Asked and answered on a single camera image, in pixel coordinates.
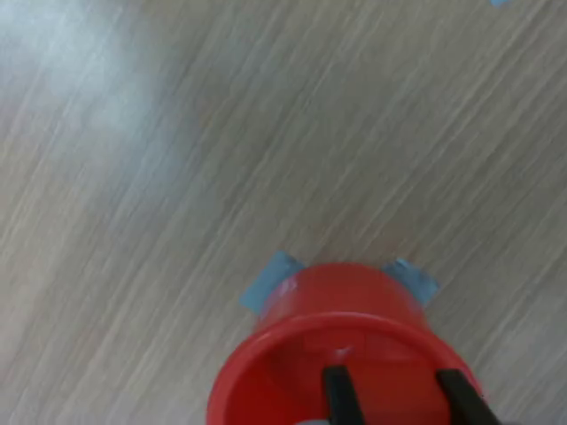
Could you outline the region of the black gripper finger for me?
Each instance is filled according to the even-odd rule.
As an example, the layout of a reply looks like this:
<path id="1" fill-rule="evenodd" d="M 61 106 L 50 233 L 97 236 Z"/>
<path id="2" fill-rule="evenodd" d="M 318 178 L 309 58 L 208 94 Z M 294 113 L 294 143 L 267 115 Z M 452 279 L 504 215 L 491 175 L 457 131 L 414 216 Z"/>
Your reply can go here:
<path id="1" fill-rule="evenodd" d="M 322 371 L 322 381 L 330 424 L 363 425 L 365 419 L 347 367 L 326 367 Z"/>
<path id="2" fill-rule="evenodd" d="M 436 379 L 449 405 L 451 425 L 502 425 L 461 370 L 440 369 Z"/>

